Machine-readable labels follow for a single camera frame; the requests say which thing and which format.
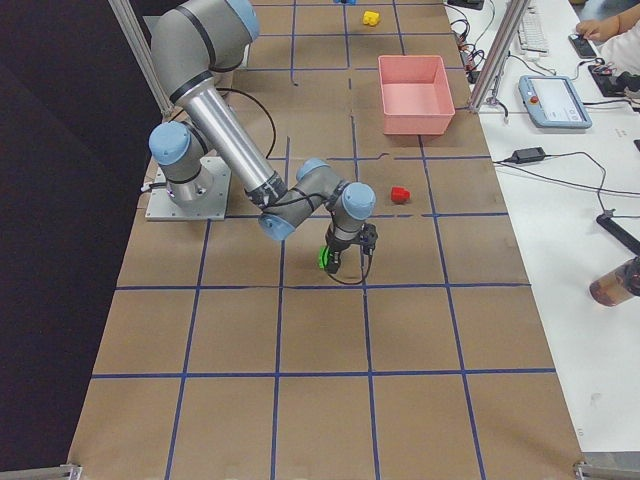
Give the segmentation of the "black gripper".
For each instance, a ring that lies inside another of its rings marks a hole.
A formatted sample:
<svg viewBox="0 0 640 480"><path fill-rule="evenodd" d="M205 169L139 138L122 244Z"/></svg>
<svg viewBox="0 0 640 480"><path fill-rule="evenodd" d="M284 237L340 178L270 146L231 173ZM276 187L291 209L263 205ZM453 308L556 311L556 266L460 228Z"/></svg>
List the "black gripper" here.
<svg viewBox="0 0 640 480"><path fill-rule="evenodd" d="M341 267L341 252L352 245L361 247L362 253L367 259L367 267L371 266L374 251L376 248L376 226L374 224L363 224L351 239L340 239L339 230L336 226L330 225L325 234L326 254L325 271L329 274L336 274Z"/></svg>

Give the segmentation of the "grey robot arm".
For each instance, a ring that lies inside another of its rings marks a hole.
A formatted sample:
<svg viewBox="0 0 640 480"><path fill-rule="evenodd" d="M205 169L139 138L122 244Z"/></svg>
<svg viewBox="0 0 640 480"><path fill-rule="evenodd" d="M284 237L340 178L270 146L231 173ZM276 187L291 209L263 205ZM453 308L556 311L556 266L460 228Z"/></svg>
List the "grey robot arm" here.
<svg viewBox="0 0 640 480"><path fill-rule="evenodd" d="M276 241L285 240L325 207L332 220L319 265L334 276L342 252L350 246L373 255L378 235L368 220L376 195L369 185L345 180L319 158L298 169L292 188L271 167L218 93L214 79L217 73L236 69L258 35L259 22L248 1L186 1L160 17L152 33L152 63L171 102L190 120L157 126L149 148L178 202L198 198L209 187L212 178L204 173L200 158L216 151L261 210L262 230Z"/></svg>

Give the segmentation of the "person's hand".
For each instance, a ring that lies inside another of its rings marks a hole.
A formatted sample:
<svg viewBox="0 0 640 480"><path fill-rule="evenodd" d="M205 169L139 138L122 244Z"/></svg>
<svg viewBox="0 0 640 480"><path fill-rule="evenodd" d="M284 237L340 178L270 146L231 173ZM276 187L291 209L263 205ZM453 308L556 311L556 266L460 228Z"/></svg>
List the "person's hand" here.
<svg viewBox="0 0 640 480"><path fill-rule="evenodd" d="M605 42L619 33L618 17L604 20L585 20L579 22L575 31L578 35L592 41Z"/></svg>

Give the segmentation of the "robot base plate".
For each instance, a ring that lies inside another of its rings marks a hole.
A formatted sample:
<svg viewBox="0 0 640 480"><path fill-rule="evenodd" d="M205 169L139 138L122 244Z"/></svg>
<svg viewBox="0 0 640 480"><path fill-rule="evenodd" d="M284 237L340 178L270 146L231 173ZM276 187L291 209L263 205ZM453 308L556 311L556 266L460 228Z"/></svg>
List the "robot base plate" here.
<svg viewBox="0 0 640 480"><path fill-rule="evenodd" d="M226 216L231 170L217 156L200 159L199 175L189 183L169 182L161 169L155 183L163 186L150 191L146 207L149 221L223 221Z"/></svg>

